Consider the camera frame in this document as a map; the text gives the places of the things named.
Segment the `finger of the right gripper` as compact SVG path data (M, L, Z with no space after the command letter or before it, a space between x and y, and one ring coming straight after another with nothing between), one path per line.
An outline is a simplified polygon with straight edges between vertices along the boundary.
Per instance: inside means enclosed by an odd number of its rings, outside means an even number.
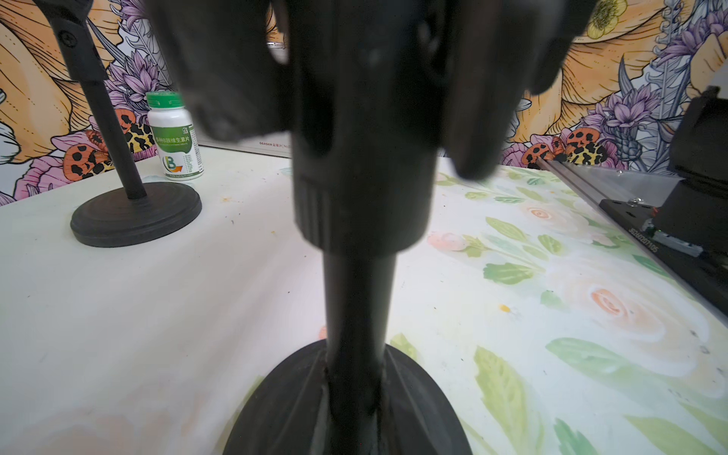
M549 89L593 1L458 1L447 40L443 147L457 174L487 177L524 94Z
M221 142L284 132L290 71L267 46L268 1L147 1L177 91L196 125Z

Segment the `black round stand base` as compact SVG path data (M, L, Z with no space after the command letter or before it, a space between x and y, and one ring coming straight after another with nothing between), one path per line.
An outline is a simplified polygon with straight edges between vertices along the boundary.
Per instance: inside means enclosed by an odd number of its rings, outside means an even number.
M116 189L83 203L70 220L75 238L95 248L139 245L185 228L202 212L200 195L188 185L153 182L144 190L139 199Z

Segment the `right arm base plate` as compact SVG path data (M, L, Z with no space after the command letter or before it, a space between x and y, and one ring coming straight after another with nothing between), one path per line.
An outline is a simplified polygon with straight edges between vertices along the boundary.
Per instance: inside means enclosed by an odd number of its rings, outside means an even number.
M653 218L655 208L625 201L603 199L599 208L612 221L627 231L634 240L674 275L688 284L713 307L727 316L727 256L703 251L693 257L671 246L658 243L642 230Z

